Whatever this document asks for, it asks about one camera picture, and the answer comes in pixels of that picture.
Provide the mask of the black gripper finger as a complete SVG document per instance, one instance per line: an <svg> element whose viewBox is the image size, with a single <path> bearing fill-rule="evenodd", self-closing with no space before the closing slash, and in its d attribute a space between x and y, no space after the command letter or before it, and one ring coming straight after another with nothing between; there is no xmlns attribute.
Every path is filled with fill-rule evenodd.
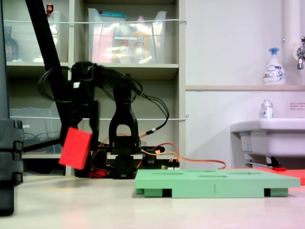
<svg viewBox="0 0 305 229"><path fill-rule="evenodd" d="M91 118L89 124L92 130L90 149L95 149L98 144L99 137L99 118Z"/></svg>

